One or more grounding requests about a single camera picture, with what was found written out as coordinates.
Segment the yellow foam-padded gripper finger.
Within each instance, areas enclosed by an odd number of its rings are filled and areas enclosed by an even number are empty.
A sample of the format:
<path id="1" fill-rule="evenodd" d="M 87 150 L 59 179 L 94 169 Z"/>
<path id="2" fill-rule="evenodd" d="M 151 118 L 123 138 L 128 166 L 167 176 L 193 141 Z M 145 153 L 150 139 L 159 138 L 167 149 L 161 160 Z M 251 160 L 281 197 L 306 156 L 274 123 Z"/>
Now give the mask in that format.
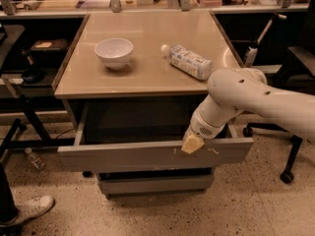
<path id="1" fill-rule="evenodd" d="M 181 149 L 186 153 L 193 153 L 204 145 L 204 139 L 199 137 L 191 130 L 187 130 L 183 137 L 183 144 Z"/>

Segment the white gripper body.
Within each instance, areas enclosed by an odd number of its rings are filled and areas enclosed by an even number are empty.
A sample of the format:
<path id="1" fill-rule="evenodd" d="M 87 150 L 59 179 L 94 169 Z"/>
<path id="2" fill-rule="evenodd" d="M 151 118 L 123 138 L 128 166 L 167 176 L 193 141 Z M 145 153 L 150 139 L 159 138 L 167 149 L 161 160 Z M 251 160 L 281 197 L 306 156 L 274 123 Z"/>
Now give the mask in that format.
<path id="1" fill-rule="evenodd" d="M 192 131 L 203 139 L 215 138 L 224 128 L 227 119 L 214 111 L 196 110 L 190 121 Z"/>

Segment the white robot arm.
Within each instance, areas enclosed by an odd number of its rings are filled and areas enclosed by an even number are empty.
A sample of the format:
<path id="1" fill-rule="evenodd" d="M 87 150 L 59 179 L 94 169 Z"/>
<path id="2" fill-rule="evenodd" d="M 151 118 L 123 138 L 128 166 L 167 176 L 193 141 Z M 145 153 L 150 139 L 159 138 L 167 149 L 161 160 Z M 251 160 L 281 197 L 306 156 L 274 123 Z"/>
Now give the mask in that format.
<path id="1" fill-rule="evenodd" d="M 182 150 L 192 153 L 215 138 L 224 125 L 244 111 L 306 141 L 315 142 L 315 96 L 267 85 L 255 69 L 218 69 L 207 81 L 208 95 L 195 109 Z"/>

